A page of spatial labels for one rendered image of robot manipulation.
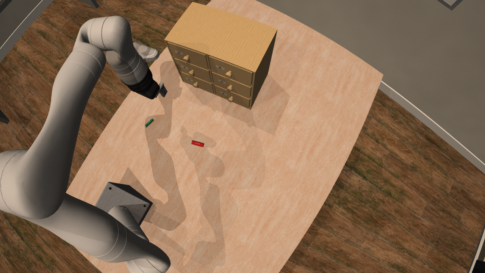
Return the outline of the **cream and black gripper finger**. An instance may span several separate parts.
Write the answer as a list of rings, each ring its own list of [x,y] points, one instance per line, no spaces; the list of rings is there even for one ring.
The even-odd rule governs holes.
[[[165,95],[167,94],[167,90],[164,87],[164,83],[160,82],[159,86],[160,86],[160,89],[159,89],[159,92],[157,93],[156,97],[159,95],[159,93],[162,95],[162,97],[165,97]]]

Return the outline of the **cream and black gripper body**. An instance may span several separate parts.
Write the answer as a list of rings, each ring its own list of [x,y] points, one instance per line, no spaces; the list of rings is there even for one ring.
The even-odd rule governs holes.
[[[150,71],[147,62],[157,60],[159,52],[156,49],[150,48],[147,45],[142,45],[138,42],[134,42],[133,45],[140,55],[138,66],[131,73],[126,75],[117,73],[117,75],[123,84],[127,85],[131,91],[153,100],[159,92],[160,86],[153,80],[152,72]]]

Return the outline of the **brown wooden drawer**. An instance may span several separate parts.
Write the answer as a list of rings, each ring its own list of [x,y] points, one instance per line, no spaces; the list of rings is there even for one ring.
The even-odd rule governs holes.
[[[194,64],[190,64],[188,62],[185,62],[185,61],[182,61],[182,60],[179,60],[179,59],[176,59],[176,58],[174,58],[174,59],[176,61],[177,67],[180,71],[188,73],[190,76],[196,76],[200,79],[206,80],[208,82],[212,82],[209,70],[203,69],[203,68],[198,67]]]
[[[227,63],[211,56],[209,56],[208,58],[211,64],[212,71],[222,74],[227,78],[237,80],[246,85],[252,85],[253,72],[242,69],[241,67],[237,67],[233,64]]]
[[[238,95],[234,92],[228,91],[225,88],[221,88],[217,85],[215,86],[216,95],[221,96],[227,99],[229,102],[235,102],[237,104],[242,105],[243,107],[250,107],[250,99],[245,98],[244,96]]]
[[[172,52],[173,57],[179,58],[185,62],[196,64],[200,67],[208,69],[206,54],[203,54],[201,52],[197,52],[188,48],[184,48],[180,45],[176,45],[171,42],[167,42],[167,43],[169,45],[169,48]]]
[[[229,79],[225,76],[212,72],[214,84],[219,85],[222,88],[226,88],[228,91],[236,92],[242,96],[250,98],[251,88],[248,85],[244,85],[235,80]]]
[[[191,85],[193,85],[194,88],[201,88],[201,89],[204,89],[208,92],[211,92],[211,93],[214,93],[214,90],[213,90],[213,85],[207,81],[204,81],[202,79],[199,79],[199,78],[196,78],[194,76],[190,76],[189,74],[187,73],[183,73],[181,72],[181,76],[184,80],[184,82],[187,82]]]

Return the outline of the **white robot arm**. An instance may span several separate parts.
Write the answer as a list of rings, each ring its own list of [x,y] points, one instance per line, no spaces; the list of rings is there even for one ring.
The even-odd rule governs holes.
[[[54,80],[38,137],[29,149],[0,153],[0,210],[40,225],[96,259],[126,261],[130,273],[165,273],[169,257],[149,242],[126,206],[107,213],[66,193],[80,122],[106,59],[120,75],[139,64],[123,17],[93,18],[81,26]]]

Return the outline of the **small wooden chest of drawers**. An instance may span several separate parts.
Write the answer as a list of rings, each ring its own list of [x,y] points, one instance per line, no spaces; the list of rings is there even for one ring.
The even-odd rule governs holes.
[[[215,95],[209,56],[253,72],[252,85],[248,85],[251,110],[268,75],[277,30],[238,14],[192,2],[164,41],[180,76],[167,42],[206,54],[206,70],[210,71]],[[184,82],[182,76],[181,79]]]

